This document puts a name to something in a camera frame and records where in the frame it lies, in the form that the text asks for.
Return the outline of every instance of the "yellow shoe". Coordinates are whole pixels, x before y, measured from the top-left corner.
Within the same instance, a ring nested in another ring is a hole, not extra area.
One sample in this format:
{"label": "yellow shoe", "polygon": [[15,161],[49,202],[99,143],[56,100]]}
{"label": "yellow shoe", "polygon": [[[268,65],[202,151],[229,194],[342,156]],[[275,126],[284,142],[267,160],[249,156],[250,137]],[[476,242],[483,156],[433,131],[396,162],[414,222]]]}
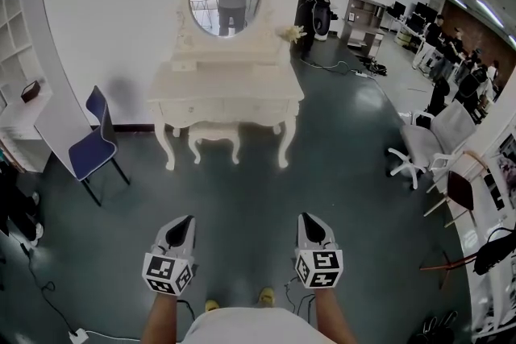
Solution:
{"label": "yellow shoe", "polygon": [[218,302],[215,300],[208,300],[204,304],[204,310],[206,313],[208,313],[209,311],[213,311],[214,309],[219,309],[219,308],[220,308],[220,305],[218,305]]}
{"label": "yellow shoe", "polygon": [[265,287],[262,289],[260,297],[258,298],[258,303],[262,304],[264,307],[273,307],[276,303],[274,290],[270,287]]}

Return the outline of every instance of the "power cord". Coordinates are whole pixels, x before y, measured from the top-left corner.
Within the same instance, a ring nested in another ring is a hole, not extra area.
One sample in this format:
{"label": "power cord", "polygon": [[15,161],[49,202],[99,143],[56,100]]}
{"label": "power cord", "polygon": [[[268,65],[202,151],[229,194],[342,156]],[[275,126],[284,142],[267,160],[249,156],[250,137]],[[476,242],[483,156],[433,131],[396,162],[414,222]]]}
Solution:
{"label": "power cord", "polygon": [[290,300],[290,297],[289,297],[290,283],[292,283],[292,281],[295,281],[297,279],[298,279],[298,277],[295,276],[287,284],[285,284],[285,295],[287,296],[287,300],[289,301],[290,305],[292,305],[292,313],[294,313],[296,311],[296,305],[292,302],[292,300]]}
{"label": "power cord", "polygon": [[285,284],[285,295],[287,297],[287,300],[288,302],[290,303],[290,305],[292,305],[292,313],[296,313],[297,315],[299,315],[299,312],[301,311],[301,307],[303,305],[303,301],[306,299],[306,298],[310,298],[310,301],[308,301],[308,323],[310,324],[310,307],[311,307],[311,303],[312,301],[315,299],[315,294],[307,294],[305,295],[301,301],[299,302],[299,306],[296,306],[292,300],[290,299],[290,296],[289,296],[289,291],[290,291],[290,284],[293,283],[295,280],[299,280],[298,276],[295,276],[294,278],[292,278],[287,284]]}
{"label": "power cord", "polygon": [[[339,60],[337,62],[337,64],[334,64],[333,66],[322,66],[316,62],[307,62],[306,60],[303,60],[303,59],[300,59],[300,61],[304,64],[307,64],[308,66],[311,66],[312,68],[316,68],[316,69],[324,69],[326,70],[327,72],[330,72],[330,73],[337,73],[338,75],[343,75],[343,76],[346,76],[348,73],[350,72],[354,72],[354,73],[357,73],[356,70],[352,70],[349,68],[349,65],[344,62],[343,60]],[[346,72],[340,72],[338,70],[332,70],[333,68],[336,68],[337,66],[339,66],[340,64],[345,64],[346,65],[346,68],[347,68],[347,71]]]}
{"label": "power cord", "polygon": [[[32,257],[31,257],[31,254],[29,253],[29,250],[27,249],[27,247],[25,247],[25,244],[23,244],[23,242],[21,242],[17,237],[15,237],[13,234],[11,234],[13,236],[13,238],[19,243],[19,245],[21,246],[22,248],[22,251],[23,253],[25,254],[25,256],[28,258],[29,262],[28,262],[28,269],[29,269],[29,272],[31,273],[32,275],[32,278],[34,279],[34,284],[37,288],[40,289],[41,291],[41,295],[43,297],[43,299],[47,302],[48,305],[50,305],[50,307],[56,312],[59,314],[59,316],[63,319],[64,323],[66,324],[66,326],[68,327],[68,330],[69,332],[74,336],[76,337],[77,334],[75,333],[75,330],[72,328],[72,326],[70,325],[70,323],[68,322],[68,320],[66,319],[65,315],[59,310],[57,309],[54,304],[52,302],[50,302],[48,300],[48,298],[45,296],[44,292],[45,291],[49,291],[49,292],[55,292],[56,291],[56,285],[53,283],[53,281],[49,281],[47,282],[43,287],[40,287],[40,283],[38,282],[38,279],[34,273],[34,270],[32,269]],[[195,321],[195,313],[194,311],[192,310],[192,307],[190,306],[190,303],[187,301],[187,300],[177,300],[177,303],[182,303],[182,304],[185,304],[187,309],[189,310],[190,312],[190,316],[192,317],[192,321]],[[95,334],[95,335],[98,335],[100,337],[104,337],[104,338],[111,338],[113,340],[120,340],[120,341],[133,341],[133,342],[139,342],[140,340],[137,339],[137,338],[120,338],[120,337],[112,337],[110,335],[106,335],[106,334],[101,334],[101,333],[98,333],[96,331],[91,331],[91,330],[86,330],[85,331],[87,334]]]}
{"label": "power cord", "polygon": [[192,322],[195,321],[195,313],[192,310],[192,307],[190,307],[190,303],[187,300],[177,300],[177,303],[185,304],[188,310],[190,311],[190,315],[192,316]]}
{"label": "power cord", "polygon": [[70,323],[68,322],[68,320],[66,319],[66,317],[63,315],[63,313],[57,309],[53,303],[51,303],[48,298],[45,296],[45,291],[50,291],[50,292],[55,292],[56,291],[56,285],[52,282],[52,281],[49,281],[47,282],[43,287],[40,287],[40,283],[38,282],[38,278],[35,276],[35,273],[34,271],[32,270],[32,257],[31,257],[31,254],[29,253],[29,250],[27,249],[27,247],[25,247],[25,244],[23,244],[22,242],[20,242],[17,238],[16,240],[19,242],[19,245],[21,246],[22,248],[22,251],[23,253],[25,254],[25,256],[28,258],[29,260],[29,263],[28,263],[28,268],[29,268],[29,272],[31,273],[32,275],[32,278],[34,279],[34,284],[37,288],[40,289],[40,292],[41,292],[41,296],[43,297],[43,299],[45,301],[47,301],[47,304],[50,305],[50,307],[56,312],[59,314],[59,316],[63,319],[64,323],[66,324],[66,326],[68,327],[68,330],[69,332],[74,335],[74,336],[77,336],[75,334],[75,330],[72,328],[72,326],[70,325]]}

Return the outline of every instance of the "computer monitor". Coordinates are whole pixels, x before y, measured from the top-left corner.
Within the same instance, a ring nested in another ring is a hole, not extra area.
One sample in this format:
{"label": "computer monitor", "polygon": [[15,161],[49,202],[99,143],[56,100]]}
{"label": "computer monitor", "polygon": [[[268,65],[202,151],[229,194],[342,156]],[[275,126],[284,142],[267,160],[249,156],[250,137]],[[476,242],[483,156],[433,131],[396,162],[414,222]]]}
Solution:
{"label": "computer monitor", "polygon": [[402,5],[400,2],[395,2],[393,7],[394,17],[399,18],[403,14],[405,14],[405,5]]}
{"label": "computer monitor", "polygon": [[425,27],[425,19],[414,12],[406,25],[416,33],[421,33]]}
{"label": "computer monitor", "polygon": [[437,17],[437,10],[432,9],[431,7],[428,7],[421,2],[418,2],[416,5],[414,13],[422,16],[427,21],[427,23],[433,23]]}

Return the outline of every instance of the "blue chair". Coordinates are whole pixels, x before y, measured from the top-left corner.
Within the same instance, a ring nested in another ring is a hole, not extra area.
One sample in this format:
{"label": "blue chair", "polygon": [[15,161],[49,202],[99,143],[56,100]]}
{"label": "blue chair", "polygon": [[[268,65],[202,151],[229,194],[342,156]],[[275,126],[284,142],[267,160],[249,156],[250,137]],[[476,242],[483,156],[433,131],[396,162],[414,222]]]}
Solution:
{"label": "blue chair", "polygon": [[95,115],[100,122],[91,134],[74,144],[69,149],[70,161],[77,179],[84,185],[88,194],[94,199],[98,206],[100,201],[88,186],[89,176],[97,171],[101,166],[111,161],[119,172],[120,176],[130,184],[122,169],[114,160],[114,155],[118,151],[116,137],[114,136],[113,124],[111,123],[110,111],[107,101],[100,89],[95,86],[93,92],[86,101],[86,108]]}

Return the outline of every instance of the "white office chair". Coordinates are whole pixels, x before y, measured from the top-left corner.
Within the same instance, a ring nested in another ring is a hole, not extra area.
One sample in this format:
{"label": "white office chair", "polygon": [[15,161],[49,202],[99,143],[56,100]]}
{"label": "white office chair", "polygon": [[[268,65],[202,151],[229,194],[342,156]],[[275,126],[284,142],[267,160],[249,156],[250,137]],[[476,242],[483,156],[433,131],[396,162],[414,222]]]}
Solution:
{"label": "white office chair", "polygon": [[[430,130],[415,125],[419,115],[431,119]],[[416,169],[425,173],[427,170],[437,171],[447,168],[459,155],[456,153],[457,150],[475,132],[475,129],[475,123],[468,111],[458,101],[453,101],[437,116],[416,110],[412,113],[412,123],[401,128],[403,142],[409,155],[404,155],[391,147],[388,149],[403,161],[399,167],[390,172],[390,175],[394,176],[403,169],[409,169],[412,175],[412,189],[417,189]]]}

